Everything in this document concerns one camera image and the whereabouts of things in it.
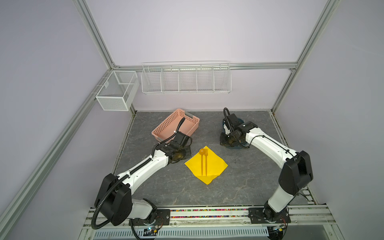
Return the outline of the yellow plastic spoon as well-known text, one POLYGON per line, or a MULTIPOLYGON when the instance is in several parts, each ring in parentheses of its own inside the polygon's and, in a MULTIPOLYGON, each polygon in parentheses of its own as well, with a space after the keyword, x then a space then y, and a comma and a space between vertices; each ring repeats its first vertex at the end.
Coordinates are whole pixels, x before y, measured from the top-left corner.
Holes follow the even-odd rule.
POLYGON ((204 176, 204 173, 205 173, 205 169, 204 169, 204 157, 206 156, 206 149, 200 149, 199 150, 199 154, 201 156, 201 176, 204 176))

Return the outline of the yellow plastic fork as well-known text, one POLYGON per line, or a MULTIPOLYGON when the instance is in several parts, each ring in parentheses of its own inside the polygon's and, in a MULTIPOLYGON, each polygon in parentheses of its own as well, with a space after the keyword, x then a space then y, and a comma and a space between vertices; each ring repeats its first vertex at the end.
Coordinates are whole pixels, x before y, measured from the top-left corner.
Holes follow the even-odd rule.
POLYGON ((204 156, 205 156, 205 176, 208 175, 208 150, 204 149, 204 156))

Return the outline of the yellow paper napkin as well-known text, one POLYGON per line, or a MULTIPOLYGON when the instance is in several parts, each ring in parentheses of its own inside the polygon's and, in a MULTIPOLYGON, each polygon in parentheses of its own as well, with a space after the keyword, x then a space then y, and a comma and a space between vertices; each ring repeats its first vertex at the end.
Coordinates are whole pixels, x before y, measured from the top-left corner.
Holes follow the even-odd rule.
POLYGON ((219 177, 228 167, 228 164, 208 146, 200 149, 185 165, 196 178, 206 185, 219 177))

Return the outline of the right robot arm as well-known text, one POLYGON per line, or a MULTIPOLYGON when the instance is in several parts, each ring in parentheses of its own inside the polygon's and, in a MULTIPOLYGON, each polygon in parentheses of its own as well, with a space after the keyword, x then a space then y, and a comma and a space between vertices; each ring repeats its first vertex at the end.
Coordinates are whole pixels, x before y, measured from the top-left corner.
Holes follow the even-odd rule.
POLYGON ((288 204, 314 179, 310 155, 278 143, 255 123, 244 122, 231 114, 228 108, 224 108, 223 113, 222 146, 241 149, 256 147, 281 169, 278 188, 265 203, 261 214, 267 222, 276 222, 288 213, 288 204))

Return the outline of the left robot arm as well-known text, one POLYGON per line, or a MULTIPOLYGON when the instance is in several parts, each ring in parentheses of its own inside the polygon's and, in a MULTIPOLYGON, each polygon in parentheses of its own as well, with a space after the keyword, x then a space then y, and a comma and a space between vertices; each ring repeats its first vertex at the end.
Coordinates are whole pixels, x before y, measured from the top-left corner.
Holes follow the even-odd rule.
POLYGON ((157 207, 149 200, 133 199, 135 191, 153 174, 191 155, 190 137, 180 131, 183 117, 175 132, 155 144, 151 154, 131 169, 118 175, 104 177, 95 200, 91 227, 98 230, 111 223, 122 224, 126 219, 140 219, 146 224, 156 222, 157 207))

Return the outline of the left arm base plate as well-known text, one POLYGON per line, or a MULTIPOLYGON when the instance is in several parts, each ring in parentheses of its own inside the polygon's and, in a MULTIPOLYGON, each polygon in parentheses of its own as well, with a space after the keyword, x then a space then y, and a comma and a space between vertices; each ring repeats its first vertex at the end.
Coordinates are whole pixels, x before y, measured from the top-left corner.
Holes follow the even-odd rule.
POLYGON ((170 209, 152 210, 146 219, 133 219, 134 226, 168 226, 171 219, 170 209))

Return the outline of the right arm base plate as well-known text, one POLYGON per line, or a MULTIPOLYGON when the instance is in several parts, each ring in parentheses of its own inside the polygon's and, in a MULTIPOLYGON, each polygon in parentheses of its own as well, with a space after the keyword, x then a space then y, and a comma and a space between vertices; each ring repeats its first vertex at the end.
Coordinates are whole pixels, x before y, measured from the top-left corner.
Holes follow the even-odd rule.
POLYGON ((248 209, 248 217, 252 224, 289 224, 291 218, 288 208, 276 213, 269 208, 254 207, 248 209))

